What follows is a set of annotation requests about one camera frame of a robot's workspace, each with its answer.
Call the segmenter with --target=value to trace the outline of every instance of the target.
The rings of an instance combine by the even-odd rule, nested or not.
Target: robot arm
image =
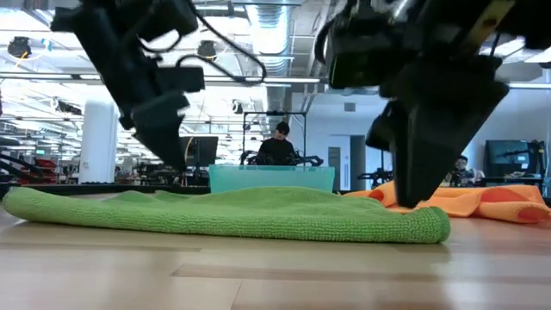
[[[199,19],[233,49],[260,65],[262,78],[256,83],[234,77],[208,59],[197,55],[180,58],[175,67],[159,67],[159,54],[176,47],[180,39],[198,29]],[[228,40],[197,12],[192,0],[81,0],[75,9],[57,8],[51,24],[54,32],[74,33],[102,77],[121,112],[120,123],[135,128],[134,137],[167,165],[185,171],[179,127],[189,102],[184,92],[205,89],[200,66],[181,66],[187,58],[198,58],[243,84],[261,83],[263,64]],[[176,30],[179,39],[156,51],[141,40],[152,41]],[[157,55],[149,57],[146,50]]]
[[[430,198],[509,91],[495,78],[501,59],[479,55],[481,44],[497,33],[494,48],[499,34],[522,35],[527,48],[549,47],[551,2],[400,0],[394,8],[406,18],[348,0],[315,51],[331,87],[379,85],[389,99],[366,143],[393,153],[398,203],[413,208]]]

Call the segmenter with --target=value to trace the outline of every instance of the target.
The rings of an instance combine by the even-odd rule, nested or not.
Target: teal container
[[[212,193],[266,186],[296,186],[332,192],[335,168],[211,165],[208,174]]]

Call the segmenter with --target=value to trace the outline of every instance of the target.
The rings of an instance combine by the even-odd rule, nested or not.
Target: wooden surface
[[[128,232],[0,212],[10,310],[551,309],[551,227],[453,220],[444,245]]]

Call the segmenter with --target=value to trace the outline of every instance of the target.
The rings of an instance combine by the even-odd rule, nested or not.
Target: orange cloth
[[[373,190],[346,194],[374,198],[394,211],[407,213],[411,209],[396,203],[394,182],[384,183]],[[540,223],[551,219],[539,189],[531,185],[507,185],[489,188],[438,188],[428,201],[416,208],[436,206],[452,217],[478,216],[515,223]]]

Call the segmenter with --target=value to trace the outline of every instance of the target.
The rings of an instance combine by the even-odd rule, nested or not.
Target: green microfiber towel
[[[373,199],[304,188],[196,196],[126,192],[105,201],[14,188],[3,203],[24,220],[158,233],[418,244],[449,236],[449,219],[440,208],[396,214]]]

